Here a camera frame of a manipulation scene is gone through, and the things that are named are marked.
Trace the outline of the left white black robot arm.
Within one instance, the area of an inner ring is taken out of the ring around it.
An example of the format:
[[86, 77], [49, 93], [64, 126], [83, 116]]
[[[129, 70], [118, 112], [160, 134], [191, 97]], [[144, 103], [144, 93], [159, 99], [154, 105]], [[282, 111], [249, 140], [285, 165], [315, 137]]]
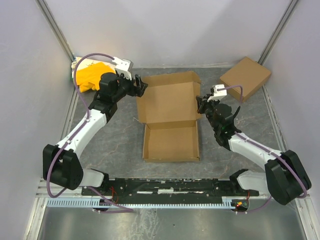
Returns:
[[117, 103], [125, 96], [142, 97], [147, 87], [138, 74], [134, 79], [127, 79], [122, 73], [102, 74], [99, 90], [81, 121], [60, 142], [44, 147], [42, 169], [46, 186], [56, 184], [68, 190], [100, 187], [106, 174], [83, 168], [80, 157], [95, 134], [111, 120], [118, 109]]

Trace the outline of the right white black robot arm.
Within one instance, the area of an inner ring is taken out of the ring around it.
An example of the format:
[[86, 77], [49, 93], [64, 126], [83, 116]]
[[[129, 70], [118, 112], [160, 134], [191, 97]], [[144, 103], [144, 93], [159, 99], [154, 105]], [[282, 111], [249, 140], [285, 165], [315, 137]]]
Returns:
[[266, 190], [279, 204], [305, 198], [312, 183], [296, 152], [267, 147], [237, 129], [231, 106], [214, 100], [210, 94], [196, 96], [197, 112], [204, 114], [213, 129], [216, 142], [223, 148], [249, 159], [264, 173], [245, 170], [236, 180], [242, 189]]

